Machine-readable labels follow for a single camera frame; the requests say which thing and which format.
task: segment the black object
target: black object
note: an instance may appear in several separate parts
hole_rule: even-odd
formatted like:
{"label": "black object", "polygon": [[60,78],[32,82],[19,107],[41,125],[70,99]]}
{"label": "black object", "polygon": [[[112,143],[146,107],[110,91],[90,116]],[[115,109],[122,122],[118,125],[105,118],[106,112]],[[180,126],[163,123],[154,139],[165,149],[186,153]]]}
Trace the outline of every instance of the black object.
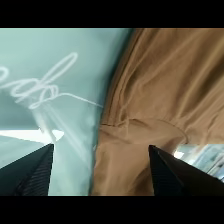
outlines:
{"label": "black object", "polygon": [[224,196],[224,184],[156,146],[149,146],[155,196]]}
{"label": "black object", "polygon": [[46,145],[0,169],[0,195],[47,196],[53,151]]}

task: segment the brown cloth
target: brown cloth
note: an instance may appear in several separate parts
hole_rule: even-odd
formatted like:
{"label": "brown cloth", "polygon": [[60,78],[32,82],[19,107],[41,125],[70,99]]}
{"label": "brown cloth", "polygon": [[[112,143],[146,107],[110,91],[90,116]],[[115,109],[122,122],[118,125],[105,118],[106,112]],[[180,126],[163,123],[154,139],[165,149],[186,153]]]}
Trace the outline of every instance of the brown cloth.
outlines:
{"label": "brown cloth", "polygon": [[224,29],[136,29],[99,132],[92,195],[153,195],[148,145],[224,143]]}

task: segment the brown fabric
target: brown fabric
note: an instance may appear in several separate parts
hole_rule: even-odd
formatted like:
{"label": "brown fabric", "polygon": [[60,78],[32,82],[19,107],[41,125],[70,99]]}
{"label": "brown fabric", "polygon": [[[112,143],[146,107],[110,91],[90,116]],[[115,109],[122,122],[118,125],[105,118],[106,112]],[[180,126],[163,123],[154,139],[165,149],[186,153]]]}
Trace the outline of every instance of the brown fabric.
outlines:
{"label": "brown fabric", "polygon": [[136,29],[100,126],[93,195],[153,195],[148,145],[224,143],[224,29]]}

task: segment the teal surface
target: teal surface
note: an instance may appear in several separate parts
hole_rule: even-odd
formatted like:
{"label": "teal surface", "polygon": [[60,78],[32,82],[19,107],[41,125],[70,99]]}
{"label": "teal surface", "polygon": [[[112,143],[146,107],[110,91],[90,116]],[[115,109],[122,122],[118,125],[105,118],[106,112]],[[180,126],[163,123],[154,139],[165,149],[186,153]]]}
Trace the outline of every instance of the teal surface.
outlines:
{"label": "teal surface", "polygon": [[102,106],[130,33],[0,29],[0,167],[47,144],[1,133],[40,128],[55,144],[49,195],[88,195]]}

